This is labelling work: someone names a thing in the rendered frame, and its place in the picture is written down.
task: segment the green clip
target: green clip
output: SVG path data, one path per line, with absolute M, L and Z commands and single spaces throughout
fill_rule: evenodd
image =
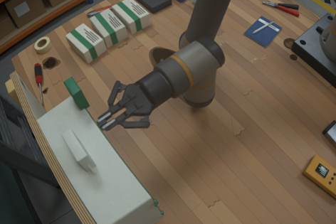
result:
M 79 107 L 80 110 L 87 109 L 90 105 L 83 94 L 83 91 L 79 88 L 77 82 L 72 78 L 68 78 L 64 85 L 68 89 L 70 95 L 75 100 L 75 103 Z

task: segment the multimeter screen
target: multimeter screen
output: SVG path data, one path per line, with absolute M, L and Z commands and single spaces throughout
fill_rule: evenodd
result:
M 326 169 L 322 164 L 318 164 L 316 170 L 318 174 L 320 174 L 323 178 L 325 178 L 329 172 L 328 169 Z

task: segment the blue booklet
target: blue booklet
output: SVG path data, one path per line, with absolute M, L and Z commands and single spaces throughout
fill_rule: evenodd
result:
M 255 34 L 252 33 L 261 26 L 264 26 L 270 22 L 271 21 L 268 20 L 267 18 L 260 17 L 249 29 L 247 29 L 247 31 L 244 34 L 266 48 L 272 42 L 272 40 L 278 35 L 282 27 L 273 23 Z

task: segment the roll of tape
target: roll of tape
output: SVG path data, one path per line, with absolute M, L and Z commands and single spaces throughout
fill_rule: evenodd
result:
M 49 37 L 42 37 L 36 41 L 34 48 L 37 53 L 47 53 L 51 48 L 51 41 Z

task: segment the yellow multimeter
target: yellow multimeter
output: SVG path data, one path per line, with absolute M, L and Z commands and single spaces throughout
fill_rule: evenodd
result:
M 303 174 L 336 198 L 336 168 L 326 160 L 314 155 Z

